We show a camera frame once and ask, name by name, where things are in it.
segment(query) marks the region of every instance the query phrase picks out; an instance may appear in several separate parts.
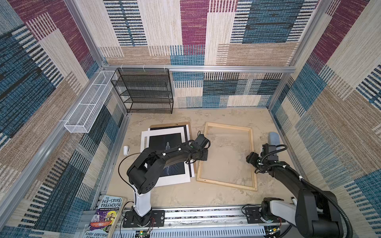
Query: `white small object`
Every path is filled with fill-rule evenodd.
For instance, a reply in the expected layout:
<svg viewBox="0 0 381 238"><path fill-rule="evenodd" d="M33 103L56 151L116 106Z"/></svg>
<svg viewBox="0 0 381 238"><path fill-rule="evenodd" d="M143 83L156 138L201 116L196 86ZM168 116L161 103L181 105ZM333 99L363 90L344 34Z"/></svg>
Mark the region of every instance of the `white small object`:
<svg viewBox="0 0 381 238"><path fill-rule="evenodd" d="M130 148L128 145L123 146L123 154L127 156L130 153Z"/></svg>
<svg viewBox="0 0 381 238"><path fill-rule="evenodd" d="M298 204L298 200L296 198L292 197L291 200L295 206Z"/></svg>

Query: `metal shelf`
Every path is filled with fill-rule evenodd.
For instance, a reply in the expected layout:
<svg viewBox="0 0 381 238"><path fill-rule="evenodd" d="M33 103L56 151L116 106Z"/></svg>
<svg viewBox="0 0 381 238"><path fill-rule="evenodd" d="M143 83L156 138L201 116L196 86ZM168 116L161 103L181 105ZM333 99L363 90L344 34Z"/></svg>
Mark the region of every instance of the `metal shelf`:
<svg viewBox="0 0 381 238"><path fill-rule="evenodd" d="M173 94L168 69L116 69L111 83L127 112L172 113Z"/></svg>
<svg viewBox="0 0 381 238"><path fill-rule="evenodd" d="M70 133L89 133L116 79L114 71L101 71L65 123Z"/></svg>

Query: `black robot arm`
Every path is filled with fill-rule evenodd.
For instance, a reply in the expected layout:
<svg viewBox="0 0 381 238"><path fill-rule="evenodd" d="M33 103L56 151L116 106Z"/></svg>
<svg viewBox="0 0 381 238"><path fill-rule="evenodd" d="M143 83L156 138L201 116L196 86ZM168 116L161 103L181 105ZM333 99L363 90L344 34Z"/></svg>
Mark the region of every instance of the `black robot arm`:
<svg viewBox="0 0 381 238"><path fill-rule="evenodd" d="M157 183L165 167L190 160L207 160L210 141L200 134L196 140L184 142L168 150L145 148L127 171L130 183L139 194L147 193Z"/></svg>
<svg viewBox="0 0 381 238"><path fill-rule="evenodd" d="M251 152L246 161L256 168L257 173L269 173L288 188L298 199L295 225L304 237L343 237L340 215L347 225L347 237L352 237L352 227L344 211L338 206L336 196L322 191L301 177L286 162L278 161L276 146L263 145L261 156ZM279 198L265 198L261 205L261 216L271 217L270 203Z"/></svg>

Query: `mounting plate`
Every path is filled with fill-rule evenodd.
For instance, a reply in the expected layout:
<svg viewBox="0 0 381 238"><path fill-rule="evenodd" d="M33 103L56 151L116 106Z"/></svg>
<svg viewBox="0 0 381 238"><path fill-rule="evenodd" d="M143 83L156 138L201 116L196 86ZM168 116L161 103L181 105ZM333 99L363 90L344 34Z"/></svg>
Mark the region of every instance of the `mounting plate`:
<svg viewBox="0 0 381 238"><path fill-rule="evenodd" d="M165 219L165 211L164 210L153 210L151 213L151 217L155 219L154 227L163 227L164 219ZM152 219L145 227L150 227L152 225ZM123 219L123 228L133 228L139 227L138 220L133 215L133 210L128 211L125 214L125 218Z"/></svg>
<svg viewBox="0 0 381 238"><path fill-rule="evenodd" d="M259 212L258 207L245 207L244 210L246 213L247 223L249 223L249 224L266 223L261 219L261 213ZM280 221L286 222L284 219L279 220L280 218L277 216L273 216L273 217L271 217L271 219L273 219L273 223L279 223Z"/></svg>

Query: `red wire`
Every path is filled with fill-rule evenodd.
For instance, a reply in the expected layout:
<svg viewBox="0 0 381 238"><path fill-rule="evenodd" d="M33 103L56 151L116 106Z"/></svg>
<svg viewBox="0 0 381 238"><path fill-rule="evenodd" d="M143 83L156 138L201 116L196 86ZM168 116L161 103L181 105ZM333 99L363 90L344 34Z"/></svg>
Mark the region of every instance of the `red wire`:
<svg viewBox="0 0 381 238"><path fill-rule="evenodd" d="M151 217L151 218L152 218L152 224L149 226L148 231L151 228L151 226L152 226L151 231L154 229L155 218L153 218L153 217Z"/></svg>

